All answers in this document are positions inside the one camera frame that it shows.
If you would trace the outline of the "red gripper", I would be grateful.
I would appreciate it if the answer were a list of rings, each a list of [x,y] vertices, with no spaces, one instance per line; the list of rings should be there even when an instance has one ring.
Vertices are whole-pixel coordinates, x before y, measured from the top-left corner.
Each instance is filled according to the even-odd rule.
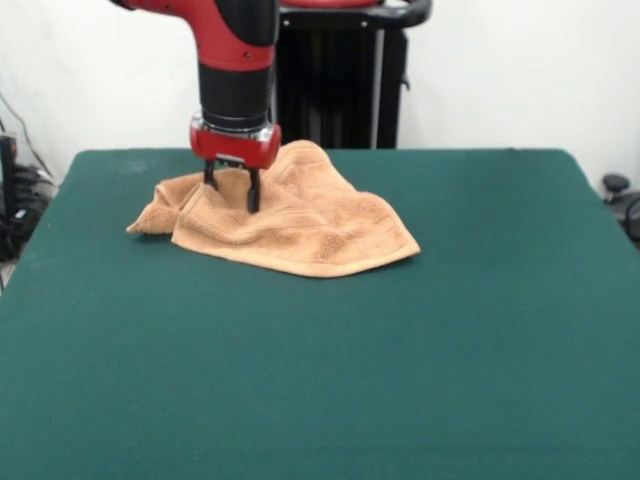
[[[255,214],[260,209],[260,171],[269,169],[281,145],[282,131],[278,124],[268,122],[256,131],[223,131],[207,123],[200,111],[190,121],[190,144],[194,154],[204,159],[203,183],[218,189],[215,178],[217,159],[248,168],[250,185],[247,210]]]

